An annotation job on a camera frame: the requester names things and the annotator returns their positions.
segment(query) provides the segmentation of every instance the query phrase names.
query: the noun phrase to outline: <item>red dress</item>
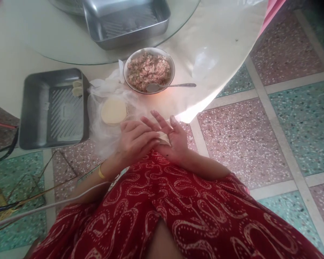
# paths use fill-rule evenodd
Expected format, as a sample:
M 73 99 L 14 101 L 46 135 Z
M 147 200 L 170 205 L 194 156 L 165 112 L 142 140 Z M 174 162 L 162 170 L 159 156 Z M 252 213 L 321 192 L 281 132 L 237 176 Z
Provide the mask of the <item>red dress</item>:
M 185 258 L 324 258 L 234 174 L 205 181 L 156 152 L 100 204 L 65 207 L 32 258 L 144 258 L 160 218 Z

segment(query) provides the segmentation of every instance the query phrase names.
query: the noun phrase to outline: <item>hand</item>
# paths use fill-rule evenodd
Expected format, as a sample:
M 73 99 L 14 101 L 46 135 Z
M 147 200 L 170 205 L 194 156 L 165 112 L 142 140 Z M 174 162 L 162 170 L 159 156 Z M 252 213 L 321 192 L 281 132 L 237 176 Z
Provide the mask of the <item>hand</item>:
M 152 110 L 151 114 L 158 123 L 153 123 L 147 117 L 142 117 L 141 121 L 154 131 L 162 131 L 167 134 L 171 144 L 171 147 L 168 145 L 157 145 L 154 149 L 170 162 L 181 165 L 189 152 L 186 131 L 184 131 L 174 116 L 170 117 L 171 128 L 157 111 Z
M 125 167 L 139 161 L 159 144 L 159 134 L 139 121 L 124 121 L 120 128 L 122 135 L 114 156 Z

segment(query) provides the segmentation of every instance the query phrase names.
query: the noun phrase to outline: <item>wrist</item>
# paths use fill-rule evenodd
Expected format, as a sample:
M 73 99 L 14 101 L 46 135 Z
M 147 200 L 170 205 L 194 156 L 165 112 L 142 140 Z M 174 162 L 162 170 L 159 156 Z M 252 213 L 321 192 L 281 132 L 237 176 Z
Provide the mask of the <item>wrist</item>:
M 181 157 L 180 157 L 180 161 L 178 163 L 178 166 L 187 169 L 188 166 L 190 165 L 190 161 L 192 161 L 192 156 L 193 156 L 194 151 L 187 149 L 187 151 L 185 151 Z
M 108 159 L 100 165 L 101 173 L 108 182 L 114 181 L 124 168 L 125 166 L 122 164 L 122 161 L 114 155 L 108 157 Z

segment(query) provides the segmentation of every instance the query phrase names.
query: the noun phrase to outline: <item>white bowl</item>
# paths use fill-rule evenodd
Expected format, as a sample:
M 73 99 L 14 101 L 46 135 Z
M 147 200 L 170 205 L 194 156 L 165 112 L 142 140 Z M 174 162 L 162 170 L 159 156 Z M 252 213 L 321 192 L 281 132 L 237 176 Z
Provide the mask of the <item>white bowl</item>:
M 129 77 L 129 69 L 127 68 L 127 65 L 131 62 L 132 59 L 134 58 L 137 58 L 139 57 L 140 55 L 144 54 L 145 52 L 148 52 L 154 56 L 157 56 L 157 55 L 162 55 L 164 57 L 166 57 L 168 63 L 169 63 L 169 66 L 170 66 L 170 79 L 168 80 L 168 82 L 166 83 L 166 85 L 170 85 L 174 79 L 174 75 L 175 75 L 175 65 L 174 65 L 174 62 L 172 60 L 172 58 L 170 57 L 169 54 L 167 54 L 165 51 L 163 50 L 160 50 L 160 49 L 157 49 L 157 48 L 144 48 L 144 49 L 140 49 L 140 50 L 137 50 L 136 52 L 134 52 L 127 60 L 126 60 L 126 63 L 125 63 L 125 66 L 123 67 L 123 76 L 125 78 L 125 81 L 126 83 L 129 85 L 129 87 L 131 87 L 133 90 L 135 90 L 136 92 L 139 92 L 141 94 L 157 94 L 159 92 L 162 92 L 163 90 L 166 89 L 166 87 L 164 88 L 161 88 L 160 90 L 156 91 L 156 92 L 153 92 L 153 93 L 150 93 L 150 92 L 143 92 L 137 88 L 135 88 L 133 85 L 131 85 L 129 82 L 128 82 L 128 77 Z

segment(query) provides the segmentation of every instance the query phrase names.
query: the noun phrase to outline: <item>white cable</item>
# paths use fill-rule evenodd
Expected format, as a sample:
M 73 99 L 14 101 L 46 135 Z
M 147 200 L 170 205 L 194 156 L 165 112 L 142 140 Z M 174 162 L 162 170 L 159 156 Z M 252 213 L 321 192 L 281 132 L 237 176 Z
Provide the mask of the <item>white cable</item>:
M 46 206 L 43 206 L 43 207 L 40 207 L 40 208 L 37 208 L 37 209 L 33 209 L 33 210 L 30 210 L 28 212 L 24 212 L 24 213 L 21 213 L 19 215 L 16 215 L 14 217 L 11 217 L 11 218 L 7 218 L 7 219 L 4 219 L 2 221 L 0 221 L 0 227 L 4 224 L 7 224 L 7 223 L 10 223 L 12 221 L 15 221 L 17 219 L 21 219 L 21 218 L 24 218 L 25 216 L 28 216 L 28 215 L 31 215 L 33 213 L 36 213 L 36 212 L 39 212 L 41 210 L 45 210 L 45 209 L 49 209 L 49 208 L 52 208 L 52 207 L 55 207 L 57 205 L 61 205 L 61 204 L 64 204 L 64 203 L 69 203 L 71 201 L 74 201 L 74 200 L 77 200 L 79 199 L 80 197 L 82 197 L 83 195 L 87 194 L 89 191 L 91 191 L 92 189 L 96 188 L 96 187 L 99 187 L 99 186 L 102 186 L 106 183 L 109 183 L 109 182 L 103 182 L 103 183 L 100 183 L 99 185 L 95 185 L 94 187 L 88 189 L 87 191 L 83 192 L 81 195 L 75 197 L 75 198 L 72 198 L 72 199 L 68 199 L 68 200 L 63 200 L 63 201 L 59 201 L 59 202 L 56 202 L 56 203 L 53 203 L 53 204 L 49 204 L 49 205 L 46 205 Z

